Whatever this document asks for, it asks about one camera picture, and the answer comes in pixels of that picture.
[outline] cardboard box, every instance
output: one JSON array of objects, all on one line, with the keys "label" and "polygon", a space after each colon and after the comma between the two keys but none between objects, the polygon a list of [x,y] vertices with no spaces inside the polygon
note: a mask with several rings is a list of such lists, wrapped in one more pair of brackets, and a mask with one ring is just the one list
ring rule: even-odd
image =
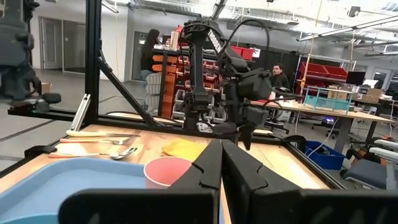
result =
[{"label": "cardboard box", "polygon": [[[343,90],[343,91],[351,91],[350,88],[344,87],[344,86],[336,86],[336,85],[330,85],[328,87],[330,90]],[[342,92],[337,92],[337,91],[329,91],[328,93],[328,98],[333,98],[333,99],[339,99],[339,100],[346,100],[348,96],[348,93],[342,93]]]},{"label": "cardboard box", "polygon": [[355,92],[354,99],[365,103],[378,103],[383,94],[382,90],[369,87],[357,87]]},{"label": "cardboard box", "polygon": [[[338,90],[338,86],[336,85],[330,85],[328,86],[329,90]],[[330,99],[335,99],[337,97],[337,92],[336,91],[329,91],[328,92],[328,98]]]},{"label": "cardboard box", "polygon": [[51,91],[51,83],[42,83],[42,94],[44,93],[50,93]]}]

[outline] spoon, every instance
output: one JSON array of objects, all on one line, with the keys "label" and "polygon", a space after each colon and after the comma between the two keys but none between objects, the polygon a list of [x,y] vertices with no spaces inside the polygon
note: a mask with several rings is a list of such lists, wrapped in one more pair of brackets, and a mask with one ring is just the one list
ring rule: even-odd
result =
[{"label": "spoon", "polygon": [[51,152],[49,154],[49,158],[76,158],[76,157],[91,157],[91,156],[109,156],[113,160],[120,160],[127,156],[130,156],[133,152],[137,151],[137,147],[132,147],[130,149],[126,149],[123,152],[114,152],[114,153],[86,153],[86,154],[67,154],[67,153],[59,153],[59,152]]}]

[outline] yellow cloth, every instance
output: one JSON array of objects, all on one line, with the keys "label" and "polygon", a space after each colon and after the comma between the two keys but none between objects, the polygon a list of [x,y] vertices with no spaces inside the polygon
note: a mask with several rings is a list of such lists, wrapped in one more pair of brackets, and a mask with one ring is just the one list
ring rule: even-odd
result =
[{"label": "yellow cloth", "polygon": [[207,145],[198,144],[184,139],[176,139],[162,148],[169,156],[182,157],[194,161],[205,150]]}]

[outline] pink cup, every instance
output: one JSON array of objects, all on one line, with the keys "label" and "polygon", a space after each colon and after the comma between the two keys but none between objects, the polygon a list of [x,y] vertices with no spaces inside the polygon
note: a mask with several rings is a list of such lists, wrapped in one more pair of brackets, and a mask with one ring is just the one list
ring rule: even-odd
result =
[{"label": "pink cup", "polygon": [[160,157],[144,166],[147,189],[166,189],[191,167],[192,162],[180,157]]}]

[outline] blue tray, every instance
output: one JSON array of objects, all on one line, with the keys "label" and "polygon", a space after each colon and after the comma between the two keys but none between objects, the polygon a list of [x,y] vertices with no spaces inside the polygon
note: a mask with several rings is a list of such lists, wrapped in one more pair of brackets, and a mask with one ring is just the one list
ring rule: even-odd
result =
[{"label": "blue tray", "polygon": [[[54,162],[0,194],[0,223],[32,223],[32,219],[10,221],[42,216],[49,221],[41,224],[56,224],[51,221],[56,220],[58,209],[66,198],[93,188],[144,189],[144,166],[92,158]],[[224,223],[222,212],[220,223]]]}]

